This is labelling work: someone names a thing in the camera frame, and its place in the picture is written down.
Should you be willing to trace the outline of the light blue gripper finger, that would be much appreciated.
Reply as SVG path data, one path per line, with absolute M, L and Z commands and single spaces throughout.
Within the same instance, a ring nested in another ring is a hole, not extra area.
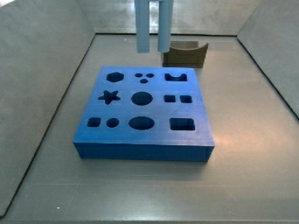
M 157 51 L 166 53 L 171 44 L 173 0 L 158 0 Z
M 149 52 L 149 2 L 134 0 L 136 50 Z

